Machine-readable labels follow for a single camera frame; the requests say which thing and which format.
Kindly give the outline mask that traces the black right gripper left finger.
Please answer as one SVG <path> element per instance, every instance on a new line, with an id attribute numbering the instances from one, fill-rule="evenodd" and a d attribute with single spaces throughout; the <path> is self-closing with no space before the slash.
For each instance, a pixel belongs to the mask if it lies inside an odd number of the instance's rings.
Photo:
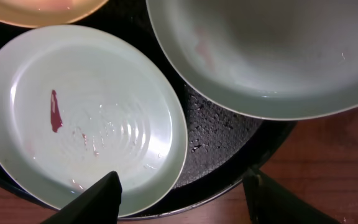
<path id="1" fill-rule="evenodd" d="M 122 187 L 111 171 L 42 224 L 116 224 Z"/>

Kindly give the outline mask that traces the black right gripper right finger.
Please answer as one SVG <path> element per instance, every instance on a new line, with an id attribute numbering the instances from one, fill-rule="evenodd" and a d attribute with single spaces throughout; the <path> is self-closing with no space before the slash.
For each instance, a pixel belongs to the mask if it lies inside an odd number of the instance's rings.
<path id="1" fill-rule="evenodd" d="M 242 180 L 252 223 L 339 224 L 282 187 L 258 169 L 249 169 Z"/>

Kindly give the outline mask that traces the yellow plate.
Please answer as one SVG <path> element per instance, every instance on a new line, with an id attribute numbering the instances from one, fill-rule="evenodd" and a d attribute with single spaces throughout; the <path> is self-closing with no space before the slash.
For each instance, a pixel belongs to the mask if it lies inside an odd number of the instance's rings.
<path id="1" fill-rule="evenodd" d="M 96 12 L 108 0 L 0 0 L 0 22 L 36 28 L 70 24 Z"/>

